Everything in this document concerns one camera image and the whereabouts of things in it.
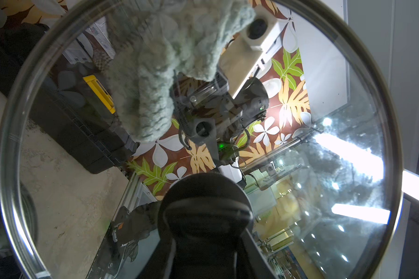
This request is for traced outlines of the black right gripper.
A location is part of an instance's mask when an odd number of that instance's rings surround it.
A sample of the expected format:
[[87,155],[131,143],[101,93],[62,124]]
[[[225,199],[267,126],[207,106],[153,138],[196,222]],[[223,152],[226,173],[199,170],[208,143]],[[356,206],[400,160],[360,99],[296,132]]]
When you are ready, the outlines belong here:
[[229,81],[218,69],[211,81],[201,81],[175,73],[171,98],[173,117],[179,123],[179,141],[183,146],[218,142],[229,143],[240,134],[234,124],[242,116],[228,93]]

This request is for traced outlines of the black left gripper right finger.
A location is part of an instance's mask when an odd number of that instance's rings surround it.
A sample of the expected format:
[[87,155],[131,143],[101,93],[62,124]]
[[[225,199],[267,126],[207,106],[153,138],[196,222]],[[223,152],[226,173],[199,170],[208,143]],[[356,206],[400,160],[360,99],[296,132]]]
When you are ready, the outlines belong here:
[[248,229],[240,235],[240,277],[241,279],[277,279]]

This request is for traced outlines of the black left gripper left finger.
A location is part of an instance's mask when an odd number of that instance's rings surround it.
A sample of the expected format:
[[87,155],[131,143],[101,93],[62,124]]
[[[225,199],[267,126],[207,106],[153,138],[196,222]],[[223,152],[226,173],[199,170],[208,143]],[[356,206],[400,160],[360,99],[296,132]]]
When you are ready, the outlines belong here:
[[176,241],[165,223],[159,227],[160,241],[149,261],[146,263],[138,279],[174,279],[174,260]]

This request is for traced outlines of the light green fluffy cloth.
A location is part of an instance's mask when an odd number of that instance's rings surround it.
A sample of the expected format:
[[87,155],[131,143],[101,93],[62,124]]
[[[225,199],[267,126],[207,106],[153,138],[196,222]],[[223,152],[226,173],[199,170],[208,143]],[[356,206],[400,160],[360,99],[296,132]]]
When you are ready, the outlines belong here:
[[255,18],[248,1],[120,1],[106,16],[115,57],[104,70],[130,137],[163,136],[175,73],[211,81],[223,47]]

